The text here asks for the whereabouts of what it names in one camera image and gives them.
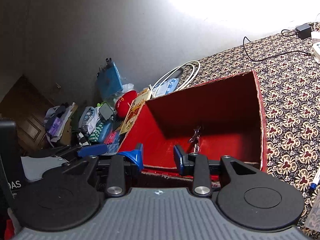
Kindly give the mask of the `blue notebook bag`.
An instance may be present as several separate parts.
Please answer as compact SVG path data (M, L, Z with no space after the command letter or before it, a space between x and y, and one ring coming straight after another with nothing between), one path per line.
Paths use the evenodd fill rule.
M103 100L123 90L120 74L111 58L106 58L106 65L99 68L97 87Z

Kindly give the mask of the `clear plastic bag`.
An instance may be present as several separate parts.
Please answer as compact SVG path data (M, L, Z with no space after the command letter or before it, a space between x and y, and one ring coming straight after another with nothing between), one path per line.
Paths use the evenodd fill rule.
M305 227L311 230L320 231L319 225L319 199L315 200L312 209L305 221Z

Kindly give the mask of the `wooden door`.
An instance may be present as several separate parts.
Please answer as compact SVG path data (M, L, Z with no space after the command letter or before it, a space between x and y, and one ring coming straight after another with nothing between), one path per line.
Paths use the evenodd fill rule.
M4 96L1 101L1 116L16 122L22 156L47 145L44 117L52 106L24 75Z

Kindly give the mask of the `yellow printed card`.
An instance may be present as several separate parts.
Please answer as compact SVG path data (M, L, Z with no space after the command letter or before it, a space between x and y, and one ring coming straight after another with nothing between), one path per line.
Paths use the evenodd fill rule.
M131 103L129 111L121 127L120 134L127 133L131 129L132 125L135 123L141 107L146 101L151 98L151 94L152 91L150 88L146 88L138 93L137 97Z

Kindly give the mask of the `red plush cushion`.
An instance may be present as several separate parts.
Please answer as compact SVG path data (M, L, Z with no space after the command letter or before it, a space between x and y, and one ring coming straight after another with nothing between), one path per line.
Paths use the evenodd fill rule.
M117 112L117 116L120 119L125 119L131 103L135 98L137 97L137 92L135 90L131 90L129 92L126 92L123 96L121 96L115 104L115 109Z

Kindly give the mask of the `black power adapter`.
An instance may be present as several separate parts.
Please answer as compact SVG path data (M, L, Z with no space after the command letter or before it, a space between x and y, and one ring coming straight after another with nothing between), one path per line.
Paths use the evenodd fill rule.
M305 23L303 25L297 26L295 28L295 31L296 31L297 36L300 39L304 40L306 38L311 37L312 27L311 27L311 25Z

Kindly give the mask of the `blue white packet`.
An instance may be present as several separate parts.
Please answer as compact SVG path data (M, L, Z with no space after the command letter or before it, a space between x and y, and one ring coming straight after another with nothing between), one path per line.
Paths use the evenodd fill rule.
M165 81L164 83L157 84L154 89L152 90L152 96L154 98L167 95L172 93L178 85L178 78L173 78Z

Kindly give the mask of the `blue glasses case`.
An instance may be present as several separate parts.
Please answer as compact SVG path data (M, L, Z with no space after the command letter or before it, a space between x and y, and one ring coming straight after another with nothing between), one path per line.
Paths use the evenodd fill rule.
M97 139L98 143L103 143L106 139L106 137L112 132L112 127L113 127L113 121L111 120L107 120L102 129L101 132L99 134L99 137Z

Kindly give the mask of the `white power strip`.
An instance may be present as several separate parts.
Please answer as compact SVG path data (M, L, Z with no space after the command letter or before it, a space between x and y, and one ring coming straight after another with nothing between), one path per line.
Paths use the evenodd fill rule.
M318 64L320 64L320 32L312 31L311 32L312 39L312 49L315 60Z

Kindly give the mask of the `blue capped marker pen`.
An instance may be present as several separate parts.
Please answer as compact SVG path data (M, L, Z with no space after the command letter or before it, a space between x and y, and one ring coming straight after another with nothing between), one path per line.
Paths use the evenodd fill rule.
M309 186L309 190L310 191L315 191L315 189L317 188L318 184L320 181L320 167L318 168L310 186Z

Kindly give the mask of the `pile of clothes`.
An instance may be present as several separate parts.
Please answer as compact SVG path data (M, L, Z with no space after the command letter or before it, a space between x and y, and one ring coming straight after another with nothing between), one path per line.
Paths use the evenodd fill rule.
M64 103L48 109L44 117L45 136L50 146L89 146L105 140L103 104L79 107Z

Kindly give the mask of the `red cardboard box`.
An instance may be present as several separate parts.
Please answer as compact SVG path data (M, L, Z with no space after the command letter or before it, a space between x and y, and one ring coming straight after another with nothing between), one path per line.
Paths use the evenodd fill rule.
M119 150L143 145L144 174L179 178L173 148L189 153L194 131L211 160L230 155L265 171L266 119L256 72L208 81L148 100L139 109Z

